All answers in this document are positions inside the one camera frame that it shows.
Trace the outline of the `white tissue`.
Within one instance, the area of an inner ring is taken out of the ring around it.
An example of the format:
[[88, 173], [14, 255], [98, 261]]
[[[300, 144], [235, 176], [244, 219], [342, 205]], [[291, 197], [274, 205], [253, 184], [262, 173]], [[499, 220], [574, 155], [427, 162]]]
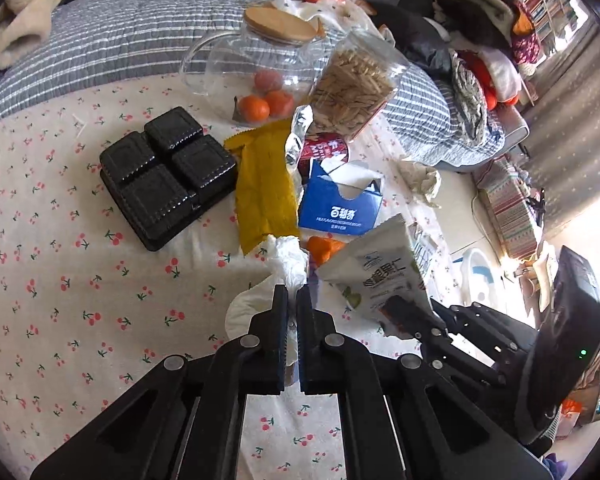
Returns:
[[238, 294], [230, 303], [225, 315], [225, 331], [230, 339], [244, 336], [251, 319], [271, 309], [277, 285], [286, 288], [289, 301], [294, 304], [296, 293], [308, 280], [309, 254], [301, 248], [298, 237], [269, 235], [263, 248], [268, 251], [265, 261], [268, 277]]
[[407, 187], [420, 202], [431, 208], [439, 208], [436, 198], [442, 185], [442, 177], [436, 168], [406, 159], [400, 159], [396, 163], [396, 168]]

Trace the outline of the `white milk carton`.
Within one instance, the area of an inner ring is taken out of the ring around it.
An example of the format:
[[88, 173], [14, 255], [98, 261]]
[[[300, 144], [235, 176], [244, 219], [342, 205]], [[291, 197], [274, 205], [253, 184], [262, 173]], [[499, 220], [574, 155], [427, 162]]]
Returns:
[[378, 322], [385, 333], [413, 338], [418, 318], [438, 330], [406, 220], [396, 214], [346, 244], [317, 269], [318, 278], [338, 288], [349, 307]]

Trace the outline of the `blue biscuit box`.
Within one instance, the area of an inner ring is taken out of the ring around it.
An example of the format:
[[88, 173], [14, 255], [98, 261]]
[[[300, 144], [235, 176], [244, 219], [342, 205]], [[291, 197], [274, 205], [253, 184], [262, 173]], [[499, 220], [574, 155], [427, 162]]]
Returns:
[[375, 226], [384, 186], [385, 176], [365, 162], [344, 162], [338, 157], [311, 159], [299, 207], [299, 226], [362, 235]]

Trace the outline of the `yellow foil snack wrapper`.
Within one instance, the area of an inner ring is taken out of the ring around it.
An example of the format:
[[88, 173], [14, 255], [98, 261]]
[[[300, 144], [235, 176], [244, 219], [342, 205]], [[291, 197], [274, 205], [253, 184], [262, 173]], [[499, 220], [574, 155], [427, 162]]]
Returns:
[[235, 209], [239, 245], [245, 255], [270, 235], [300, 235], [298, 163], [313, 119], [312, 107], [301, 105], [287, 119], [224, 141], [224, 148], [238, 160]]

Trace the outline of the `black plastic snack tray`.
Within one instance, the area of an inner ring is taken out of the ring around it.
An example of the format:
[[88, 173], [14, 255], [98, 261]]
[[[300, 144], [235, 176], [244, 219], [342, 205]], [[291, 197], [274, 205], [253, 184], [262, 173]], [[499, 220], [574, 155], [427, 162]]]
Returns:
[[183, 107], [105, 148], [100, 176], [144, 247], [166, 246], [236, 188], [236, 159]]

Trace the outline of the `red milk drink can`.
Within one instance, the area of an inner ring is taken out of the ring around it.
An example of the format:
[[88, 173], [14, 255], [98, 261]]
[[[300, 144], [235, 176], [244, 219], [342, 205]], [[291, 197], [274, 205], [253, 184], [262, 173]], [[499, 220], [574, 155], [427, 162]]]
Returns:
[[327, 166], [337, 167], [349, 160], [348, 144], [340, 134], [334, 132], [320, 132], [307, 136], [298, 162], [298, 171], [303, 183], [309, 180], [313, 159], [318, 162], [332, 159]]

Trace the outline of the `orange peel piece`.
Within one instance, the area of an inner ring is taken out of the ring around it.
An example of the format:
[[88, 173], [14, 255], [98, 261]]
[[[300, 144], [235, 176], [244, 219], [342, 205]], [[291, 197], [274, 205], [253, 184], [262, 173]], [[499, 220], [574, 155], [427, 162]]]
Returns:
[[306, 249], [316, 266], [322, 266], [344, 246], [346, 243], [332, 237], [311, 236], [306, 242]]

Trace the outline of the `striped storage box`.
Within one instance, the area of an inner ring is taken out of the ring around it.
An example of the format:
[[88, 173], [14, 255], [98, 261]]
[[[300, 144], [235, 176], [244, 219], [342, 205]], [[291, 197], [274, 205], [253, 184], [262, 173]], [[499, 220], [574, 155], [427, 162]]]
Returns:
[[531, 258], [543, 237], [540, 200], [517, 168], [503, 155], [479, 167], [474, 181], [504, 254], [514, 260]]

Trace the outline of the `cherry print tablecloth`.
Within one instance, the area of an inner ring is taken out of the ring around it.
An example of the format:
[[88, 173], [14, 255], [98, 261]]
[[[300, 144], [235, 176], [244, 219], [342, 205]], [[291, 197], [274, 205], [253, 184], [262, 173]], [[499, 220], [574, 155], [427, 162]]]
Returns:
[[129, 227], [100, 153], [177, 106], [215, 139], [235, 133], [173, 75], [0, 120], [0, 460], [18, 479], [169, 354], [218, 350], [232, 300], [282, 258], [240, 249], [231, 198], [158, 252]]

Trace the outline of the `orange tangerine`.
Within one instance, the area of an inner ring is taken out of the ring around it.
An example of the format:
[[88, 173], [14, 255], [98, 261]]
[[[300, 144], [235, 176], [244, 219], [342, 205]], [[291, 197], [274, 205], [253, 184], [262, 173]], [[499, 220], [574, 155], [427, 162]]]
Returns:
[[294, 96], [285, 90], [272, 90], [265, 95], [264, 99], [273, 118], [289, 117], [296, 108]]
[[248, 124], [265, 122], [271, 114], [268, 102], [254, 94], [241, 98], [237, 102], [237, 110], [242, 120]]

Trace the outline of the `orange tangerine right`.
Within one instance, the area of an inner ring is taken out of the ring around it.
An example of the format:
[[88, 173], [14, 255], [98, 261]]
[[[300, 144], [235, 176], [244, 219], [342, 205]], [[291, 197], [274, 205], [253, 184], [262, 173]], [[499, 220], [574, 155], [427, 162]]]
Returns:
[[272, 90], [265, 95], [264, 99], [273, 118], [289, 117], [296, 108], [294, 96], [285, 90]]

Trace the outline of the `pile of clothes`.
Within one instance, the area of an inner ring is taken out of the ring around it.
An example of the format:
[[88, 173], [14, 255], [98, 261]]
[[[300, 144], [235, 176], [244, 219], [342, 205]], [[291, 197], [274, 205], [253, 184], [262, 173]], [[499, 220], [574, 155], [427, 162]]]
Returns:
[[518, 102], [520, 71], [534, 70], [541, 57], [522, 1], [429, 0], [422, 15], [372, 2], [367, 13], [410, 62], [440, 84], [461, 146], [478, 150], [498, 140], [494, 110]]

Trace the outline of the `glass teapot wooden lid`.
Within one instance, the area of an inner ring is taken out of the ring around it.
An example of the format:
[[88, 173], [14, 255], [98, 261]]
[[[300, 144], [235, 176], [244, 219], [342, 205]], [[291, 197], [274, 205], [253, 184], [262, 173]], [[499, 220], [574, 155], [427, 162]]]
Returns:
[[254, 94], [257, 70], [269, 68], [283, 75], [285, 90], [294, 96], [296, 107], [309, 94], [323, 67], [324, 29], [265, 4], [250, 6], [242, 14], [238, 29], [212, 30], [186, 52], [180, 65], [184, 84], [203, 96], [220, 117], [240, 126], [248, 124], [238, 114], [237, 102]]

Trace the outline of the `sunflower seed plastic jar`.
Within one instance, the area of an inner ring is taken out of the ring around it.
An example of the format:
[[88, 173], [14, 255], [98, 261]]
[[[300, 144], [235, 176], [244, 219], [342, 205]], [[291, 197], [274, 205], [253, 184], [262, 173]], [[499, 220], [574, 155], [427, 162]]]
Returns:
[[398, 92], [406, 57], [388, 41], [352, 30], [332, 51], [311, 96], [311, 132], [355, 138]]

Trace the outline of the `grey striped quilt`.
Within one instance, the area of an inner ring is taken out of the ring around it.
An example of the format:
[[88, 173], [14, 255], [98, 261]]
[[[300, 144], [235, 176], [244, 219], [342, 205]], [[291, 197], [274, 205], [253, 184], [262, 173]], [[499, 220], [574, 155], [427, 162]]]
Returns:
[[[52, 17], [50, 38], [0, 73], [0, 120], [65, 94], [178, 71], [210, 30], [238, 29], [248, 4], [266, 0], [74, 0]], [[494, 156], [505, 132], [488, 115], [482, 141], [460, 132], [452, 88], [410, 63], [384, 109], [407, 153], [430, 166], [471, 166]]]

